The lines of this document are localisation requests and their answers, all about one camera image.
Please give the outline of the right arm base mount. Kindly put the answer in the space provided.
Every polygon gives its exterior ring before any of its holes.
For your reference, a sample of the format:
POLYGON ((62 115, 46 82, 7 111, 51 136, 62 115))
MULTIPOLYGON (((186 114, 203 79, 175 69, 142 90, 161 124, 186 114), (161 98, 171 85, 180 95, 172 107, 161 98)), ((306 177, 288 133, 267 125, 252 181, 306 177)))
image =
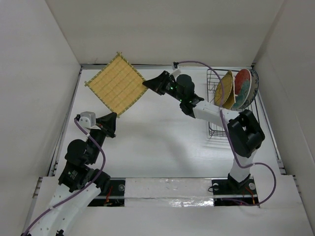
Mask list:
POLYGON ((213 194, 214 206, 247 206, 258 204, 258 194, 253 177, 240 185, 228 177, 213 178, 208 191, 213 194))

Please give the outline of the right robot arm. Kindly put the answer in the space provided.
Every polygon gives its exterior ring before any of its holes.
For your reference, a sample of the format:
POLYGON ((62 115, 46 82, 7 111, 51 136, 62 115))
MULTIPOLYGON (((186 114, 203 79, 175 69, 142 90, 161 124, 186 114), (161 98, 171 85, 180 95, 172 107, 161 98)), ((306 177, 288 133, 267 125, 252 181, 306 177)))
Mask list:
POLYGON ((195 85, 187 74, 174 77, 163 71, 159 76, 142 84, 159 95, 168 94, 178 100, 185 115, 224 129, 234 155, 233 165, 227 177, 227 187, 232 193, 243 190, 250 178, 253 158, 265 139, 252 111, 231 111, 209 103, 195 94, 195 85))

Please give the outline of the round bamboo tray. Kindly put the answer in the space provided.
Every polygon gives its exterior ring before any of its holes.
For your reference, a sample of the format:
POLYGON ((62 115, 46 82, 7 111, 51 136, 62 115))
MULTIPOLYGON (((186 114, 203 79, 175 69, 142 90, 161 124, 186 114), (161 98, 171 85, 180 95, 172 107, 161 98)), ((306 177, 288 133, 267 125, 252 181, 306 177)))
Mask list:
POLYGON ((231 90, 232 76, 230 73, 226 73, 217 85, 214 98, 215 105, 223 105, 227 101, 231 90))

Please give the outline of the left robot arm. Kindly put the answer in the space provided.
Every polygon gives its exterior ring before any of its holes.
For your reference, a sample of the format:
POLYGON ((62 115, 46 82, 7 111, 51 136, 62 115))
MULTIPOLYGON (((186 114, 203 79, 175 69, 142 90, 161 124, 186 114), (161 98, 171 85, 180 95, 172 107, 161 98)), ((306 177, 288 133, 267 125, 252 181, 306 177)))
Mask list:
POLYGON ((75 221, 89 203, 110 188, 110 176, 103 171, 106 156, 105 138, 114 138, 117 114, 96 118, 93 112, 82 112, 75 125, 86 136, 69 143, 66 164, 48 208, 22 233, 24 236, 67 236, 75 221))

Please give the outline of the scoop-shaped bamboo tray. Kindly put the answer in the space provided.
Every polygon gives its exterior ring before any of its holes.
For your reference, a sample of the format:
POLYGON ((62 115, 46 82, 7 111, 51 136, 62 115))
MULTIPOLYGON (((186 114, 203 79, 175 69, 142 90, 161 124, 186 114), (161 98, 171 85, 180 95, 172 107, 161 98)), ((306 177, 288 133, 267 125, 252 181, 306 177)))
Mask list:
POLYGON ((236 102, 234 80, 235 80, 235 78, 234 78, 231 70, 228 70, 227 73, 222 78, 223 91, 224 91, 223 107, 226 108, 226 109, 229 109, 229 110, 232 108, 232 106, 236 102))

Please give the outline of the blue white floral plate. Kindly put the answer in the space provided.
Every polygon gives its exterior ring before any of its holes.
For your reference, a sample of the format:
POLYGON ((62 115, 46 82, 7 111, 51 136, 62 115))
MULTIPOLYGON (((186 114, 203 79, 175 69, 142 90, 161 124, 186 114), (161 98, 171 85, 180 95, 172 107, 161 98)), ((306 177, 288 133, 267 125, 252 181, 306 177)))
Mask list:
POLYGON ((244 104, 240 107, 240 109, 246 109, 254 101, 258 92, 258 87, 259 87, 258 73, 253 69, 250 69, 249 71, 252 78, 251 89, 250 89, 247 99, 245 100, 244 104))

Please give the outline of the square bamboo tray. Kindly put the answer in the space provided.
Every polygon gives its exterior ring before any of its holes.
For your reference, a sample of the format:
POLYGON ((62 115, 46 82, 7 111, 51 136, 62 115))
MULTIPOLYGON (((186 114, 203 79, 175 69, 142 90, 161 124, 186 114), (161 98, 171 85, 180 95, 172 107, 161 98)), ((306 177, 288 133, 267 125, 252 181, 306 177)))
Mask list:
POLYGON ((148 90, 145 78, 128 62, 121 52, 85 82, 95 96, 112 112, 120 117, 133 106, 148 90))

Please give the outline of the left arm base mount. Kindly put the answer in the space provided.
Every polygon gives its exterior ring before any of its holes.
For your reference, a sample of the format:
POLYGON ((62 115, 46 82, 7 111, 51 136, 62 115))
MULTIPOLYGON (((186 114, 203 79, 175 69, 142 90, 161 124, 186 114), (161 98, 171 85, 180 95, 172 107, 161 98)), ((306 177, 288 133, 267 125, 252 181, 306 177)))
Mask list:
POLYGON ((90 203, 89 207, 124 207, 125 206, 125 178, 112 178, 105 192, 100 193, 90 203))

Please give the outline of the red teal floral plate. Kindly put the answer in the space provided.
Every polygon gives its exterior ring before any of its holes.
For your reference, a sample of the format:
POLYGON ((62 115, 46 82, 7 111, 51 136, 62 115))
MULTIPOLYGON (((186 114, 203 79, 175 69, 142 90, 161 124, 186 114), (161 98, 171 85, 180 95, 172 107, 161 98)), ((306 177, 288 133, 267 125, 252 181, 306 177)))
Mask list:
POLYGON ((246 101, 251 90, 252 76, 248 69, 240 70, 235 76, 235 103, 233 110, 239 109, 246 101))

